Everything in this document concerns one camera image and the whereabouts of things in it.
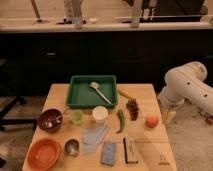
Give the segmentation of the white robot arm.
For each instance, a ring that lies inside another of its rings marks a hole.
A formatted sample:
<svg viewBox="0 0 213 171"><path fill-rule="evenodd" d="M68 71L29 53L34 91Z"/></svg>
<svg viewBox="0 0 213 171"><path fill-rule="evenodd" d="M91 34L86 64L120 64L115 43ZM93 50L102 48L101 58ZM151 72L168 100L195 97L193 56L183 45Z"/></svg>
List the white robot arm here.
<svg viewBox="0 0 213 171"><path fill-rule="evenodd" d="M176 110L188 99L201 109L205 122L213 125L213 87L204 83L206 77L205 65L197 61L172 68L165 74L166 85L158 95L164 124L172 121Z"/></svg>

